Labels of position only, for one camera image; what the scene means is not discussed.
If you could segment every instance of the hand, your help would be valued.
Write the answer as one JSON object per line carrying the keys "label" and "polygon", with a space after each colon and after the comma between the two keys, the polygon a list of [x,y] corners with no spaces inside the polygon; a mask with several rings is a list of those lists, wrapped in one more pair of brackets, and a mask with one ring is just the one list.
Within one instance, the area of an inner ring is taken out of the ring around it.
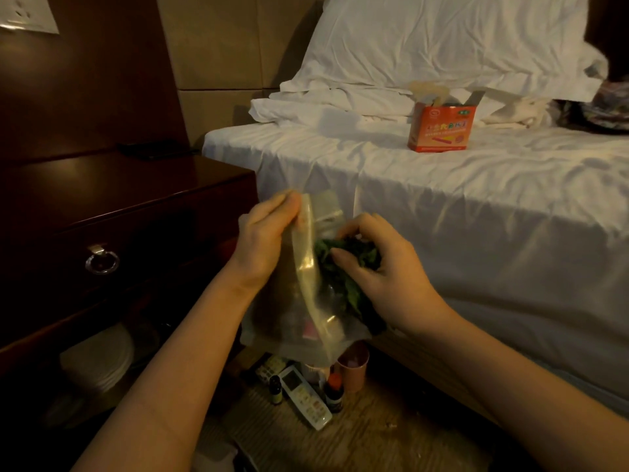
{"label": "hand", "polygon": [[269,280],[279,260],[282,232],[300,207],[301,195],[286,190],[240,216],[238,244],[224,268],[238,286],[256,294]]}
{"label": "hand", "polygon": [[378,214],[361,214],[345,224],[338,237],[360,234],[382,255],[377,272],[362,268],[350,252],[333,248],[334,262],[354,279],[390,325],[408,333],[423,333],[439,322],[445,302],[430,285],[413,246]]}

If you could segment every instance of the remote control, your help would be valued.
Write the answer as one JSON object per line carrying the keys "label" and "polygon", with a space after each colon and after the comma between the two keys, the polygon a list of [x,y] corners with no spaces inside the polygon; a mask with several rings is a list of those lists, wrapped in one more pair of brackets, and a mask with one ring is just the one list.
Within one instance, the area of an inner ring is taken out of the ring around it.
{"label": "remote control", "polygon": [[286,364],[286,359],[274,354],[256,369],[256,376],[258,376],[258,378],[260,378],[260,380],[268,386],[271,376],[281,373],[286,367]]}
{"label": "remote control", "polygon": [[295,366],[287,367],[279,373],[279,379],[282,381],[282,387],[288,397],[292,399],[299,412],[304,415],[313,428],[321,430],[332,419],[330,409]]}

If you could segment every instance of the drawer handle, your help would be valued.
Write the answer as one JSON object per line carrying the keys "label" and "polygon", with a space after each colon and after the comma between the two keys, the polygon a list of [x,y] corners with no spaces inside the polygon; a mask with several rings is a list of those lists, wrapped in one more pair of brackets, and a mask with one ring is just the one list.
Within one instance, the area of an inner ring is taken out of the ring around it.
{"label": "drawer handle", "polygon": [[[120,258],[114,253],[105,250],[100,245],[91,246],[92,255],[85,262],[85,269],[94,275],[109,275],[114,273],[120,265]],[[102,263],[109,259],[110,266],[103,268]]]}

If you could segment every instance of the white bed sheet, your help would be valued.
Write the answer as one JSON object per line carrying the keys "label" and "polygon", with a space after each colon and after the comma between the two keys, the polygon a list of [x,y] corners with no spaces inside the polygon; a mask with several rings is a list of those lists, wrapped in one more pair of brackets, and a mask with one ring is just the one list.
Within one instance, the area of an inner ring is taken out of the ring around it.
{"label": "white bed sheet", "polygon": [[406,148],[408,125],[240,126],[207,157],[251,168],[261,199],[332,188],[412,241],[447,301],[629,414],[629,140],[477,128],[469,149]]}

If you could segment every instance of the stack of white plates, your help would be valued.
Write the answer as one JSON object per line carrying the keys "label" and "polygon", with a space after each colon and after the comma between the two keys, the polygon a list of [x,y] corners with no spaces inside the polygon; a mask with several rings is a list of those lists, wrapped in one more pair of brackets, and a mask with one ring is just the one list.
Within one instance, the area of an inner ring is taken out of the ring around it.
{"label": "stack of white plates", "polygon": [[91,393],[114,387],[133,362],[133,339],[117,324],[72,346],[59,355],[69,380]]}

